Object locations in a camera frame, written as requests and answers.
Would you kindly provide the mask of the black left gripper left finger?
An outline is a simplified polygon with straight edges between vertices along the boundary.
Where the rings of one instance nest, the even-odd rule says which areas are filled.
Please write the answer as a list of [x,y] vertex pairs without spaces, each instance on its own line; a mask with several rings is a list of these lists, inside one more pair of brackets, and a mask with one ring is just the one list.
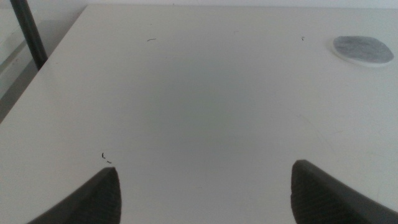
[[107,167],[30,222],[36,224],[119,224],[121,209],[118,173],[114,167]]

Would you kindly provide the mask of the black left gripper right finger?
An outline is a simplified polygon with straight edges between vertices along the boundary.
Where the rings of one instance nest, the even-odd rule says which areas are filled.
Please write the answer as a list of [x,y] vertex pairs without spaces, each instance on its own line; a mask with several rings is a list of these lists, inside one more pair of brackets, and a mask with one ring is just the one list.
[[397,224],[397,212],[306,160],[292,166],[290,204],[296,223]]

